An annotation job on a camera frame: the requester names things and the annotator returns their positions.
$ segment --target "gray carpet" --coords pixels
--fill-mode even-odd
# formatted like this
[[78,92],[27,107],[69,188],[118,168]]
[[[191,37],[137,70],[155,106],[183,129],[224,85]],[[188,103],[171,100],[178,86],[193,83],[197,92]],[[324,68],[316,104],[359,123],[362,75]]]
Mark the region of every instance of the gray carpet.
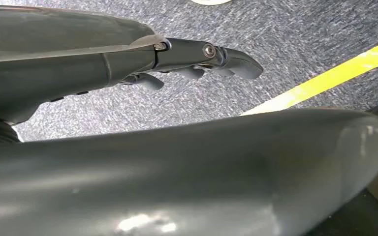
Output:
[[[162,76],[160,91],[116,86],[43,104],[17,126],[24,140],[125,132],[237,116],[378,44],[378,0],[16,0],[3,3],[105,12],[169,37],[239,49],[262,63],[257,80],[209,73]],[[297,107],[378,105],[378,69]]]

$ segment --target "yellow tape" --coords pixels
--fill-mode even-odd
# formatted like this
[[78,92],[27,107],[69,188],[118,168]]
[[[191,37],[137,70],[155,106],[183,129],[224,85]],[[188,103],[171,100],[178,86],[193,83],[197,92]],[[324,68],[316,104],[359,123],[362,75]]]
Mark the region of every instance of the yellow tape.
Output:
[[378,67],[378,46],[340,64],[257,107],[242,116],[280,111]]

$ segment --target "white object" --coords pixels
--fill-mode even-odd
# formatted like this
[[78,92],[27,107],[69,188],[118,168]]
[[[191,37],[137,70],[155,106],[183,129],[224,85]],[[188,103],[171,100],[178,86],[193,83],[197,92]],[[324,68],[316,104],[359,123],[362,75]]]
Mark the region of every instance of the white object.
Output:
[[161,231],[163,233],[173,232],[173,231],[176,231],[176,229],[177,229],[177,226],[175,223],[168,223],[161,227]]
[[191,1],[198,4],[202,4],[202,5],[218,5],[218,4],[227,3],[231,0],[191,0]]
[[151,221],[148,215],[140,214],[121,221],[117,227],[117,231],[130,231],[134,228],[143,226]]

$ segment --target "robotic hand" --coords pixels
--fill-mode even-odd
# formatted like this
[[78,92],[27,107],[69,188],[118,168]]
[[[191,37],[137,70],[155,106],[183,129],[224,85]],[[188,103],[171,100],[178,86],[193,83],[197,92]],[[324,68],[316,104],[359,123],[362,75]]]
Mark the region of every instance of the robotic hand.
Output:
[[116,84],[159,89],[151,72],[191,79],[205,69],[257,78],[258,62],[208,42],[165,38],[141,23],[96,13],[0,6],[0,120],[28,120],[44,102]]

